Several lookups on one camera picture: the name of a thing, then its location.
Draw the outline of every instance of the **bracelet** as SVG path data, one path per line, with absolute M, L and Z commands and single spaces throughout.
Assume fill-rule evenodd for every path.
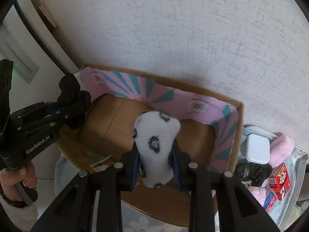
M 2 196 L 2 198 L 11 206 L 15 207 L 15 208 L 25 208 L 28 206 L 28 204 L 26 204 L 24 201 L 12 201 L 9 198 L 7 198 L 3 192 L 1 183 L 0 183 L 0 194 Z

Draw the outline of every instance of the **white fabric object with black spots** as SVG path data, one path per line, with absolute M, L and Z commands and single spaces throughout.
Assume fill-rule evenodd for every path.
M 140 154 L 140 172 L 145 186 L 158 188 L 173 178 L 171 153 L 180 122 L 161 112 L 147 112 L 137 117 L 133 138 Z

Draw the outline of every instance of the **gray fuzzy sleeve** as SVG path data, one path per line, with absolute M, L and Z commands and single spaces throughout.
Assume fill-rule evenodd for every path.
M 28 232 L 37 222 L 38 210 L 35 204 L 32 204 L 25 208 L 16 208 L 8 204 L 1 195 L 0 203 L 10 220 L 19 230 Z

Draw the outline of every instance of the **metal screw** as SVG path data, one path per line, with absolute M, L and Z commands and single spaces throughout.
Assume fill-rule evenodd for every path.
M 123 164 L 121 162 L 117 162 L 117 163 L 114 164 L 114 167 L 115 168 L 122 168 Z
M 228 178 L 231 178 L 233 176 L 233 173 L 231 171 L 225 171 L 224 172 L 224 176 L 228 177 Z
M 198 164 L 195 163 L 195 162 L 190 162 L 189 163 L 189 168 L 197 168 L 198 167 Z
M 82 170 L 78 173 L 79 177 L 84 178 L 88 175 L 88 172 L 86 170 Z

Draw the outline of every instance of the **pink fluffy object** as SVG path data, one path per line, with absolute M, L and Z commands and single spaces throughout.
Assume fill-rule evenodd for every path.
M 281 135 L 270 144 L 269 164 L 273 168 L 279 166 L 292 152 L 294 141 L 288 136 Z
M 247 189 L 254 196 L 254 198 L 257 199 L 261 206 L 264 206 L 264 202 L 266 200 L 266 189 L 264 187 L 253 186 L 249 186 Z

